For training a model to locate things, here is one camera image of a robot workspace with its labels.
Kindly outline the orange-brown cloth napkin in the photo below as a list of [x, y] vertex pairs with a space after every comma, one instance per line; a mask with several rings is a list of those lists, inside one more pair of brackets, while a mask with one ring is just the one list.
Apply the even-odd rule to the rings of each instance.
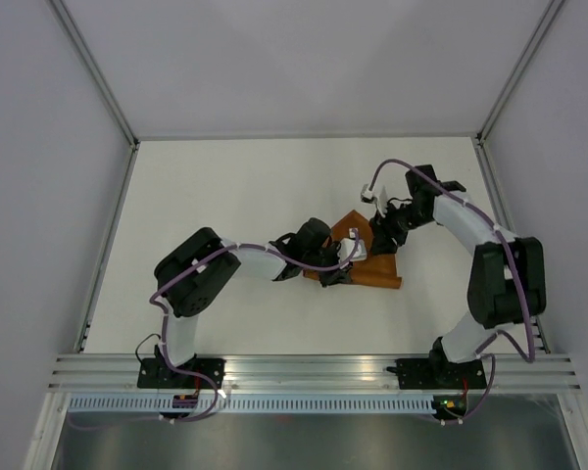
[[[330, 236], [324, 241], [322, 248], [326, 248], [330, 244], [339, 244], [340, 240], [347, 236], [348, 229], [352, 227], [357, 228], [360, 231], [360, 235], [365, 241], [367, 259], [359, 262], [352, 262], [353, 267], [351, 270], [351, 276], [353, 283], [350, 285], [400, 289], [402, 286], [402, 278], [397, 274], [396, 256], [373, 256], [368, 253], [372, 242], [372, 232], [368, 225], [368, 220], [357, 211], [349, 211], [331, 227]], [[319, 266], [320, 250], [317, 254], [312, 255], [309, 260], [305, 260], [305, 263]], [[304, 269], [303, 276], [319, 282], [319, 275], [316, 271]]]

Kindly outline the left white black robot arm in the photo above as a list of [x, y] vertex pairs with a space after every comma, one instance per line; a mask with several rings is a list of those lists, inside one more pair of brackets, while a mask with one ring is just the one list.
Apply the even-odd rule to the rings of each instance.
[[350, 280], [356, 261], [367, 257], [357, 228], [335, 240], [323, 221], [310, 218], [295, 233], [265, 244], [236, 243], [203, 227], [154, 268], [157, 290], [150, 304], [162, 310], [162, 332], [152, 358], [139, 358], [138, 386], [182, 388], [200, 373], [196, 336], [199, 315], [236, 277], [269, 282], [296, 278], [304, 270], [324, 286]]

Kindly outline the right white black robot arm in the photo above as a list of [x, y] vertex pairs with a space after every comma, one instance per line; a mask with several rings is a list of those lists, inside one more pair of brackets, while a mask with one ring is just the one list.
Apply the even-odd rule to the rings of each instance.
[[365, 185], [361, 199], [375, 207], [369, 221], [371, 252], [394, 254], [408, 234], [435, 223], [446, 228], [471, 256], [467, 284], [467, 312], [457, 325], [433, 343], [425, 369], [439, 387], [452, 387], [480, 365], [481, 354], [500, 336], [508, 337], [522, 325], [527, 346], [512, 345], [532, 362], [536, 348], [532, 318], [547, 306], [544, 251], [535, 237], [520, 237], [498, 225], [471, 200], [459, 182], [440, 180], [429, 164], [407, 167], [410, 196], [399, 206], [374, 181]]

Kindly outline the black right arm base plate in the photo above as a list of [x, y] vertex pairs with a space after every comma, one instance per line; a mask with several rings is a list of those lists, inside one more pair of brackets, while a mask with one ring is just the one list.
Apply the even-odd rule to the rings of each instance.
[[386, 371], [400, 390], [485, 390], [487, 380], [480, 360], [434, 364], [428, 358], [398, 358]]

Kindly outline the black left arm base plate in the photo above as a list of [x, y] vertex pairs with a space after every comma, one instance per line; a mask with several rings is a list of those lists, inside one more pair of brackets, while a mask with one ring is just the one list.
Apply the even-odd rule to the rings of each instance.
[[224, 377], [223, 358], [193, 357], [177, 368], [191, 372], [191, 375], [172, 371], [161, 356], [144, 358], [140, 362], [137, 378], [138, 389], [196, 389], [208, 390], [212, 386], [210, 379], [217, 389], [221, 388]]

